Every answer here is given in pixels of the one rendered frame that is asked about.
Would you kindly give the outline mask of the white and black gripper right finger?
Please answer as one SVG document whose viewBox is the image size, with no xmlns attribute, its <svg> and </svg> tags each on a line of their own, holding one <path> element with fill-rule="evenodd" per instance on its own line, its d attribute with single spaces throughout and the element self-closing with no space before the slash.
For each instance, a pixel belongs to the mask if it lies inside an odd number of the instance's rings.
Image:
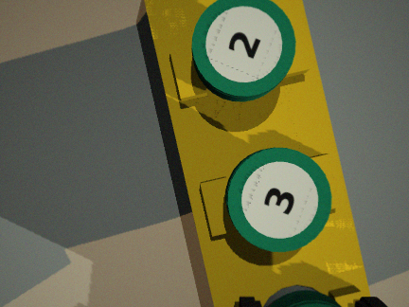
<svg viewBox="0 0 409 307">
<path fill-rule="evenodd" d="M 355 302 L 355 307 L 388 307 L 377 297 L 361 297 Z"/>
</svg>

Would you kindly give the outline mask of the beige flat mat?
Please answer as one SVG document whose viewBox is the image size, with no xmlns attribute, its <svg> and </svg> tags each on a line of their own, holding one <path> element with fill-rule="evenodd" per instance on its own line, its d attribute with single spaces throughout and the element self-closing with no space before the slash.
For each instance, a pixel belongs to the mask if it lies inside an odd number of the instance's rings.
<svg viewBox="0 0 409 307">
<path fill-rule="evenodd" d="M 303 0 L 371 297 L 409 307 L 409 0 Z M 0 307 L 214 307 L 144 0 L 0 0 Z"/>
</svg>

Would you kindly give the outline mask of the yellow tube rack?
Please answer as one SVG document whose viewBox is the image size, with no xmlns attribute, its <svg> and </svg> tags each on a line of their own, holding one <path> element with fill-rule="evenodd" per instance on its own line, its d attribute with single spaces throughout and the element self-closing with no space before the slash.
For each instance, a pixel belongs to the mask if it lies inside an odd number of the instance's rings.
<svg viewBox="0 0 409 307">
<path fill-rule="evenodd" d="M 214 307 L 240 307 L 240 297 L 263 307 L 294 285 L 312 287 L 342 307 L 371 297 L 303 1 L 271 0 L 293 25 L 293 64 L 275 89 L 246 102 L 214 95 L 194 67 L 194 28 L 217 0 L 144 1 Z M 242 159 L 275 147 L 313 159 L 332 195 L 321 233 L 289 252 L 247 242 L 225 203 L 229 176 Z"/>
</svg>

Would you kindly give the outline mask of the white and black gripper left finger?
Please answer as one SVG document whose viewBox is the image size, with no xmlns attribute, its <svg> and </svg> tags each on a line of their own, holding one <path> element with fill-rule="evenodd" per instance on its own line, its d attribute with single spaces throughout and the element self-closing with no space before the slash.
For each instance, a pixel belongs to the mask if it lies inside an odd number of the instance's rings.
<svg viewBox="0 0 409 307">
<path fill-rule="evenodd" d="M 254 297 L 240 297 L 240 307 L 262 307 L 260 300 Z"/>
</svg>

